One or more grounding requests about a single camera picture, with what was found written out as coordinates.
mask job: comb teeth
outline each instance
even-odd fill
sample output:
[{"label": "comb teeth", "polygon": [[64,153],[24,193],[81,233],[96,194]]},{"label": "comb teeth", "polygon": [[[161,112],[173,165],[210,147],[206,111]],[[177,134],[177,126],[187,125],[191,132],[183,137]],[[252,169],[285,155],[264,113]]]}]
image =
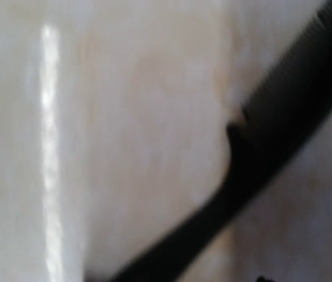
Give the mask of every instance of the comb teeth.
[{"label": "comb teeth", "polygon": [[325,4],[243,108],[244,138],[267,153],[300,145],[332,108],[332,1]]}]

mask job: shiny streak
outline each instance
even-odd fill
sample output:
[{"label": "shiny streak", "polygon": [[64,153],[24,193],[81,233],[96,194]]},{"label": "shiny streak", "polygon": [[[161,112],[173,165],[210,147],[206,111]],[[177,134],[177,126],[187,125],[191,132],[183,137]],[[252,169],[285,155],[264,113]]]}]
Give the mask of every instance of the shiny streak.
[{"label": "shiny streak", "polygon": [[63,282],[62,224],[60,219],[60,173],[56,84],[58,80],[59,34],[49,25],[41,30],[42,63],[40,69],[42,106],[43,216],[45,224],[45,260],[50,282]]}]

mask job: fine-tooth comb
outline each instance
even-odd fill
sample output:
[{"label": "fine-tooth comb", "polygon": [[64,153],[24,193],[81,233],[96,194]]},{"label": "fine-tooth comb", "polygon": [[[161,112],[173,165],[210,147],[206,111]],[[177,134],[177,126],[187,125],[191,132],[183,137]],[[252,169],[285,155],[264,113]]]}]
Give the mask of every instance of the fine-tooth comb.
[{"label": "fine-tooth comb", "polygon": [[110,281],[175,281],[331,111],[332,0],[254,91],[243,107],[245,121],[228,125],[232,160],[215,195]]}]

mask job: black comb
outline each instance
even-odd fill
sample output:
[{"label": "black comb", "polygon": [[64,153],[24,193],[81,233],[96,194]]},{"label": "black comb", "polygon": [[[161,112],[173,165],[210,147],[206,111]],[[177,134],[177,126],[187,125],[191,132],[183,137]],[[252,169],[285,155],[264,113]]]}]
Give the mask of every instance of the black comb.
[{"label": "black comb", "polygon": [[216,194],[111,282],[175,281],[214,236],[284,167],[332,111],[332,0],[231,124],[229,172]]}]

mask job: white surface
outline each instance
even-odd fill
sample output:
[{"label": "white surface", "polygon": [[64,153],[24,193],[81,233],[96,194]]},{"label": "white surface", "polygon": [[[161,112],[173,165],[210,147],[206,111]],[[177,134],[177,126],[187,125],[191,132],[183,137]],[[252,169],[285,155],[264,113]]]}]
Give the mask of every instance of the white surface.
[{"label": "white surface", "polygon": [[[202,204],[321,1],[0,0],[0,282],[107,276]],[[332,118],[183,281],[332,281]]]}]

